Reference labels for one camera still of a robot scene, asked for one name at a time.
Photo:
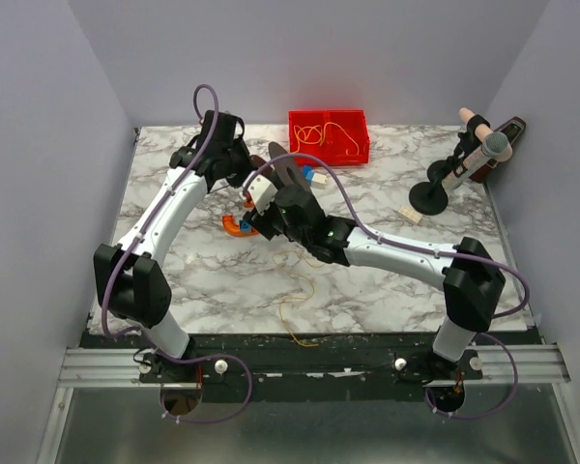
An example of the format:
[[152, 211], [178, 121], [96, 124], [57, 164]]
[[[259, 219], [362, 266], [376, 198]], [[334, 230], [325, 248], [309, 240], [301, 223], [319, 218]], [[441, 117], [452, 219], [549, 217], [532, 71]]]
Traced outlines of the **dark grey perforated spool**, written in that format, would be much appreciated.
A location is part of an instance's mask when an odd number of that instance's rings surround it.
[[272, 141], [268, 144], [268, 152], [270, 159], [276, 160], [273, 163], [274, 171], [284, 186], [296, 185], [305, 191], [311, 192], [309, 182], [306, 180], [303, 171], [297, 165], [294, 158], [279, 159], [281, 156], [288, 154], [286, 149], [277, 142]]

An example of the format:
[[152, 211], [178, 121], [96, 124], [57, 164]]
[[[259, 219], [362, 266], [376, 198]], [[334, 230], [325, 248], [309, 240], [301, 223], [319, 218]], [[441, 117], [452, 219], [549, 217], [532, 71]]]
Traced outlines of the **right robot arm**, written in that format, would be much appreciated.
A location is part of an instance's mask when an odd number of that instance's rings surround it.
[[433, 341], [432, 356], [457, 363], [476, 334], [486, 332], [506, 280], [481, 242], [430, 245], [362, 230], [354, 219], [327, 215], [313, 193], [297, 185], [277, 188], [259, 177], [246, 188], [254, 209], [246, 221], [270, 240], [283, 235], [318, 261], [375, 268], [419, 280], [444, 292], [446, 317]]

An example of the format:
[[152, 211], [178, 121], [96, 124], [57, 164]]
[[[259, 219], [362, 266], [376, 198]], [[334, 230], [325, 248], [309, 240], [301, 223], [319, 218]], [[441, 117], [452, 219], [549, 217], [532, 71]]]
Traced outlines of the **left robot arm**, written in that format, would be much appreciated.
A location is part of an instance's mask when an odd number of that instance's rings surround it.
[[114, 316], [167, 357], [186, 353], [189, 334], [171, 314], [172, 291], [161, 267], [189, 214], [215, 183], [237, 188], [252, 171], [244, 134], [242, 118], [207, 111], [200, 133], [171, 155], [159, 192], [135, 226], [116, 245], [98, 246], [93, 265], [106, 337], [120, 337], [108, 326]]

